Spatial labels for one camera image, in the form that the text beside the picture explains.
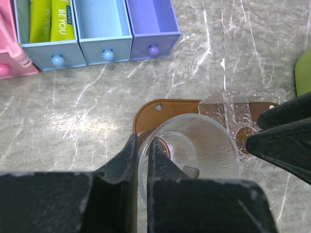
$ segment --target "drawer knob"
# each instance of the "drawer knob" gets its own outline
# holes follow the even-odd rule
[[[152,45],[148,48],[148,52],[151,57],[156,57],[159,55],[159,48],[157,45]]]
[[[105,59],[105,61],[112,62],[115,58],[115,54],[112,50],[105,50],[103,52],[103,58]]]
[[[11,67],[7,64],[0,64],[0,77],[5,78],[11,74]]]
[[[65,58],[62,55],[54,55],[52,57],[52,63],[56,67],[63,67],[65,64]]]

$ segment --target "pink plastic object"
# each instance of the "pink plastic object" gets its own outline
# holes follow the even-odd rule
[[[0,79],[38,74],[17,42],[11,0],[0,0]]]

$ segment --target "purple drawer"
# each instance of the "purple drawer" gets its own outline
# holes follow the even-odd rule
[[[133,33],[130,60],[167,57],[181,32],[171,0],[126,0]]]

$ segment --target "storage box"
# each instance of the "storage box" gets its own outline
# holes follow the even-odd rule
[[[78,43],[74,10],[71,13],[75,40],[29,43],[30,0],[15,0],[18,41],[41,70],[52,70],[86,66],[86,61]]]
[[[131,60],[167,57],[179,39],[171,0],[126,0],[134,36]]]
[[[74,0],[79,42],[88,65],[130,59],[133,37],[124,0]]]
[[[11,0],[0,0],[0,79],[39,73],[17,43],[13,12]]]

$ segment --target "blue label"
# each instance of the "blue label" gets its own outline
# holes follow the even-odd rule
[[[72,24],[72,15],[70,6],[67,6],[67,24]]]

